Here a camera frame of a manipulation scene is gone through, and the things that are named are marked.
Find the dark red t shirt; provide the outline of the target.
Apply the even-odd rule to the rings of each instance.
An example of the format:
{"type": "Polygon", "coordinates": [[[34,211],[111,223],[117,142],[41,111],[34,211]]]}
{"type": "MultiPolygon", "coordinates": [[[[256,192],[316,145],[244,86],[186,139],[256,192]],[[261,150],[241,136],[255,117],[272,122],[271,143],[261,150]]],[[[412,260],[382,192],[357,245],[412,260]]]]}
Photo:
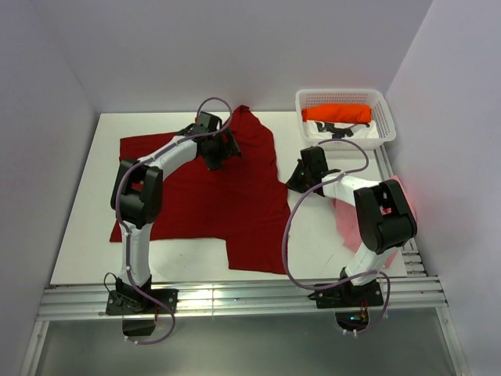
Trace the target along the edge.
{"type": "Polygon", "coordinates": [[[230,269],[283,274],[290,208],[272,132],[244,105],[234,110],[229,128],[243,155],[214,171],[197,158],[168,176],[151,238],[221,239],[230,269]]]}

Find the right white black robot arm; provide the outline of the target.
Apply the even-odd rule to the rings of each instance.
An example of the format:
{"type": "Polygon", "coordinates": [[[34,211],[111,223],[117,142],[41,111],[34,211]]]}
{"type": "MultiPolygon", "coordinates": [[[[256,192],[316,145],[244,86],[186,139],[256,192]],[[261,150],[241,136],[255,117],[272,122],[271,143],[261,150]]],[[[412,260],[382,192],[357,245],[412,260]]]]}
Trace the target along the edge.
{"type": "Polygon", "coordinates": [[[367,152],[362,150],[361,154],[365,159],[361,168],[343,171],[328,168],[325,150],[321,146],[301,150],[293,175],[287,181],[287,186],[301,196],[290,213],[282,239],[283,268],[294,284],[311,291],[339,286],[341,301],[350,306],[365,297],[365,286],[377,278],[395,249],[417,234],[415,216],[399,181],[377,182],[353,175],[369,166],[367,152]],[[362,241],[354,258],[341,270],[339,281],[323,287],[300,283],[292,276],[288,263],[290,228],[297,210],[311,193],[352,206],[362,241]]]}

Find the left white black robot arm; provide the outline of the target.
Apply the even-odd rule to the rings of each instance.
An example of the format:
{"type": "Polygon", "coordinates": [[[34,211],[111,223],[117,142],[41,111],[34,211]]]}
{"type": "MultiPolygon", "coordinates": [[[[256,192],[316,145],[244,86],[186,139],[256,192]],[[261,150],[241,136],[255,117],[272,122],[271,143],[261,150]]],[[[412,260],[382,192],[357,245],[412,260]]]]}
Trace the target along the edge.
{"type": "Polygon", "coordinates": [[[160,148],[120,162],[110,205],[121,231],[123,250],[118,284],[129,288],[124,303],[133,312],[143,313],[153,302],[149,290],[150,234],[162,209],[164,180],[197,158],[213,171],[222,168],[223,161],[240,157],[242,152],[229,129],[230,122],[200,110],[192,124],[176,132],[160,148]]]}

